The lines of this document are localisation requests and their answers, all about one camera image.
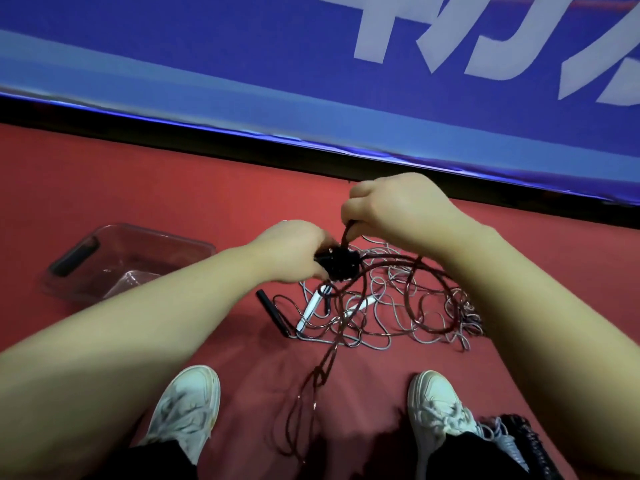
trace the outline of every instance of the person's right hand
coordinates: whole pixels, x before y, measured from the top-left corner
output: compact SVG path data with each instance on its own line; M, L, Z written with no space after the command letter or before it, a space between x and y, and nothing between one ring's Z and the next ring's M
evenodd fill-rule
M459 210L427 177L403 173L361 182L342 205L347 234L379 237L405 251L435 260L455 253L484 227Z

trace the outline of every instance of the shoe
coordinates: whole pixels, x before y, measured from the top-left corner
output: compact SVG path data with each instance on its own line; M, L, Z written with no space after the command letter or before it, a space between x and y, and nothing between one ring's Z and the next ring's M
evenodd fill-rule
M462 406L453 386L436 371L423 372L412 379L407 411L418 443L416 480L425 480L429 457L442 446L447 435L469 432L484 437L471 411Z
M176 440L197 465L218 417L220 380L212 368L192 365L165 389L140 445Z

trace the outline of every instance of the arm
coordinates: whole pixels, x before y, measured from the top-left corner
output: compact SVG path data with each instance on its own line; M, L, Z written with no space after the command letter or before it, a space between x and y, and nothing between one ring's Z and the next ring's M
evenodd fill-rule
M612 323L471 219L426 177L352 189L348 236L436 259L471 296L511 376L583 474L640 475L640 349Z
M0 354L0 474L86 473L132 427L229 309L262 282L326 272L331 238L282 222L223 251L87 308Z

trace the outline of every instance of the person's left hand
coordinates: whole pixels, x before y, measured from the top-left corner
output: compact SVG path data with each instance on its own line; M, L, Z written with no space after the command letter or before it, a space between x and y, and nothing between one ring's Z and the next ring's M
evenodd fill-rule
M309 278L329 279L314 255L337 244L327 231L311 222L283 221L261 233L247 248L269 281L295 283Z

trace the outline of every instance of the red floor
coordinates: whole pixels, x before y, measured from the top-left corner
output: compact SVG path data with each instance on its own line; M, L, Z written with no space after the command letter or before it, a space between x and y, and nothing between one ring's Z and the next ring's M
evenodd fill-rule
M220 250L282 219L342 233L339 209L350 186L342 180L5 125L0 141L3 348L70 312L39 293L36 277L100 225L128 222L210 241ZM458 204L640 340L640 232ZM297 285L265 289L301 298ZM253 295L233 309L193 359L212 366L223 388L220 418L200 462L202 478L296 478L295 460L275 452L269 437L273 428L281 433L282 419L275 416L287 391L323 351L279 336ZM407 380L425 369L446 375L476 415L532 417L487 339L473 339L466 354L405 337L384 352L341 349L319 399L326 443L318 442L312 475L304 478L411 478L415 446L410 430L399 425L400 411Z

